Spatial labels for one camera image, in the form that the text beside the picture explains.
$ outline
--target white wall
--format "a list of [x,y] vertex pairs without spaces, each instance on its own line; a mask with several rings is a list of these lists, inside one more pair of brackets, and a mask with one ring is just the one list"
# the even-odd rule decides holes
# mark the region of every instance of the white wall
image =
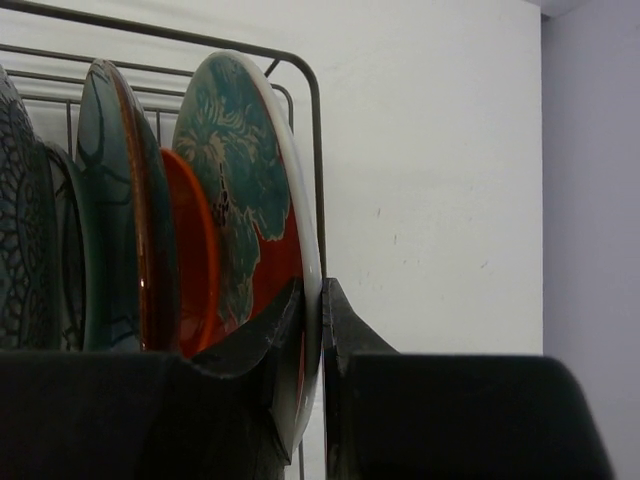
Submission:
[[[358,313],[402,350],[541,352],[538,8],[519,0],[55,3],[304,57],[322,96],[328,270]],[[0,15],[6,43],[189,69],[207,53]],[[282,66],[272,79],[292,91],[296,136],[310,153],[302,76]],[[61,135],[58,126],[38,122],[48,136]],[[170,122],[164,128],[169,138]],[[316,411],[306,435],[311,479],[322,478],[324,462],[320,404]]]
[[581,381],[620,480],[640,478],[640,2],[544,24],[545,353]]

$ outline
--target plate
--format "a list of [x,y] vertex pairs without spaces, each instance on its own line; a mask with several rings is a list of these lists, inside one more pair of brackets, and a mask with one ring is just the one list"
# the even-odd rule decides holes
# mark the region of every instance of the plate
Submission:
[[0,347],[57,349],[56,216],[44,146],[0,66]]
[[[45,143],[53,174],[62,261],[62,349],[96,350],[106,341],[92,330],[105,322],[105,264],[98,212],[78,166],[62,147]],[[86,331],[85,319],[91,318]]]
[[304,382],[296,444],[320,358],[320,258],[291,130],[258,67],[237,52],[209,56],[180,109],[173,149],[203,185],[221,237],[218,314],[229,333],[292,277],[304,280]]
[[220,259],[209,205],[191,167],[161,149],[167,172],[178,246],[182,314],[180,350],[190,358],[218,342]]
[[76,163],[98,212],[106,265],[106,318],[87,318],[91,349],[177,350],[180,284],[160,149],[127,82],[105,60],[93,62],[85,81]]

